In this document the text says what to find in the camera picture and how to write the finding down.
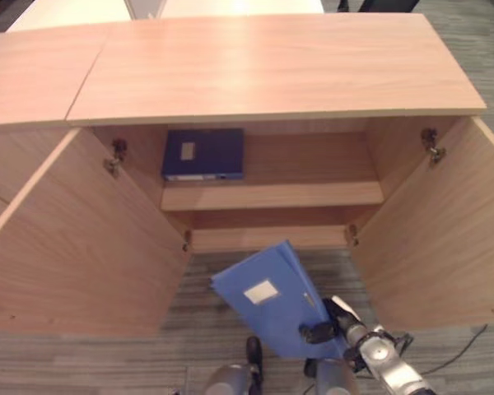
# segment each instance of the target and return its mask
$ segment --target cabinet door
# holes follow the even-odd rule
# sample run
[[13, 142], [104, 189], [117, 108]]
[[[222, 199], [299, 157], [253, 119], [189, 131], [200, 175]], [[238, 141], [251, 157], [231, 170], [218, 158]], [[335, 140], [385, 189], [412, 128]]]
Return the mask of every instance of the cabinet door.
[[355, 264], [391, 329], [494, 322], [494, 135], [459, 120], [358, 235]]
[[0, 217], [0, 330], [153, 334], [189, 253], [87, 130], [73, 130]]

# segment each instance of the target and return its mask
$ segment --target white desk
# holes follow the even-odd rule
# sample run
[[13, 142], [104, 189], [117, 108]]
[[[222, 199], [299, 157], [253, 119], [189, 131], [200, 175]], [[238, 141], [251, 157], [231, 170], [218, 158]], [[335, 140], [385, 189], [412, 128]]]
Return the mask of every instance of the white desk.
[[7, 31], [130, 20], [124, 0], [36, 0]]
[[[137, 16], [153, 13], [161, 18], [256, 14], [323, 13], [320, 0], [127, 0]], [[35, 0], [8, 31], [90, 23], [130, 21], [124, 0]]]
[[166, 0], [161, 18], [324, 13], [320, 0]]

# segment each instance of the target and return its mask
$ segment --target robotic hand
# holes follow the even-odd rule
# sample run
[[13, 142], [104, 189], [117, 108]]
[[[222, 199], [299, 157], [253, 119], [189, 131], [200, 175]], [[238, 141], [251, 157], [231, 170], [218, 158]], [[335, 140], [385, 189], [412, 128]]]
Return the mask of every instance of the robotic hand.
[[350, 346], [344, 359], [355, 373], [367, 368], [390, 395], [436, 395], [430, 384], [404, 362], [397, 352], [396, 339], [381, 326], [370, 331], [337, 296], [324, 300], [324, 305], [331, 322], [301, 327], [301, 335], [307, 342], [326, 342], [340, 333]]

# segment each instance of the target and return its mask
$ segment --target light blue folder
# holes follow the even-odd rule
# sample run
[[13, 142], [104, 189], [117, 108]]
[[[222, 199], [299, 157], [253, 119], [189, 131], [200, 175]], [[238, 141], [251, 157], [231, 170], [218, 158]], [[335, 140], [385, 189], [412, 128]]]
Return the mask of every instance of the light blue folder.
[[227, 268], [212, 288], [242, 317], [262, 342], [284, 358], [342, 358], [346, 342], [337, 337], [307, 344], [302, 324], [329, 320], [322, 300], [289, 242]]

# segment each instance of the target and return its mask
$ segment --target cabinet hinge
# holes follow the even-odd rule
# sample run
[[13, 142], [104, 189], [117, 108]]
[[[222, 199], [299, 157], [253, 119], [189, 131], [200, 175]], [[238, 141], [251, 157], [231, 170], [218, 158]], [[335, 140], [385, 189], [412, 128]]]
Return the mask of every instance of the cabinet hinge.
[[351, 244], [353, 247], [359, 245], [359, 239], [357, 237], [357, 226], [355, 224], [350, 224], [346, 228], [346, 238], [347, 242]]
[[190, 246], [190, 242], [192, 241], [192, 233], [190, 232], [190, 230], [187, 230], [184, 232], [184, 243], [183, 243], [183, 246], [181, 247], [181, 249], [183, 249], [183, 251], [187, 252], [189, 251], [189, 246]]
[[421, 132], [422, 145], [430, 154], [430, 166], [437, 165], [446, 156], [446, 148], [437, 147], [437, 129], [426, 128]]
[[116, 138], [112, 141], [112, 147], [114, 148], [114, 157], [105, 159], [104, 167], [108, 170], [108, 173], [112, 174], [112, 176], [117, 179], [119, 177], [119, 168], [124, 162], [124, 157], [128, 152], [128, 143], [122, 138]]

